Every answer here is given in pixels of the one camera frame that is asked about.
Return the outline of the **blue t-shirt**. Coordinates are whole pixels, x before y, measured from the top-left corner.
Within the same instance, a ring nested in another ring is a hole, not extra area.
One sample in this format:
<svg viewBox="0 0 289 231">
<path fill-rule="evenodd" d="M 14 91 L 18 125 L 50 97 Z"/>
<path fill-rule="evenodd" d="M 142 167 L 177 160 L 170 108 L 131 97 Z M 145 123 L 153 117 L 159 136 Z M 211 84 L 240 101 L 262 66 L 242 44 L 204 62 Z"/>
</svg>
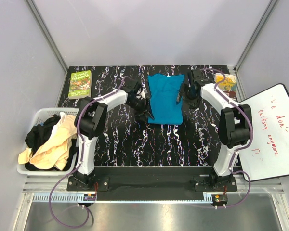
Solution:
<svg viewBox="0 0 289 231">
<path fill-rule="evenodd" d="M 148 119 L 149 124 L 181 125 L 183 123 L 183 102 L 177 102 L 183 81 L 184 75 L 155 74 L 148 77 L 150 104 L 154 116 L 153 119 Z"/>
</svg>

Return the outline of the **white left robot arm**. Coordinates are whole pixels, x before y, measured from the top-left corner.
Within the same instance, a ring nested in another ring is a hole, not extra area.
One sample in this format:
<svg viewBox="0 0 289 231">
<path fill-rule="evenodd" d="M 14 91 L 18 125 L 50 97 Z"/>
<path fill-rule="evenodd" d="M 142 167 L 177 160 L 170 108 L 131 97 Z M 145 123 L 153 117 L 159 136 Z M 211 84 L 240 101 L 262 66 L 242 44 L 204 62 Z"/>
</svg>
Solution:
<svg viewBox="0 0 289 231">
<path fill-rule="evenodd" d="M 85 97 L 75 118 L 79 138 L 78 165 L 73 177 L 79 187 L 88 191 L 94 186 L 94 156 L 98 137 L 105 129 L 107 113 L 121 105 L 134 110 L 136 119 L 154 119 L 150 98 L 140 82 L 125 76 L 117 89 L 100 97 Z"/>
</svg>

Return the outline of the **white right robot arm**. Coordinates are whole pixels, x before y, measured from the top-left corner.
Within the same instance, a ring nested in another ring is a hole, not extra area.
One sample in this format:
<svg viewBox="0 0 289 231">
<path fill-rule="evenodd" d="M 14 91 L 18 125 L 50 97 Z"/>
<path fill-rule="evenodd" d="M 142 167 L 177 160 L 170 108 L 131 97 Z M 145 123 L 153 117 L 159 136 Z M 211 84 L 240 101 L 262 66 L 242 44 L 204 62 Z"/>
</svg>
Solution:
<svg viewBox="0 0 289 231">
<path fill-rule="evenodd" d="M 198 108 L 206 100 L 219 113 L 218 136 L 222 143 L 206 185 L 224 190 L 231 185 L 239 151 L 253 140 L 252 113 L 248 104 L 239 104 L 222 92 L 217 83 L 204 76 L 203 69 L 191 70 L 181 84 L 177 100 Z"/>
</svg>

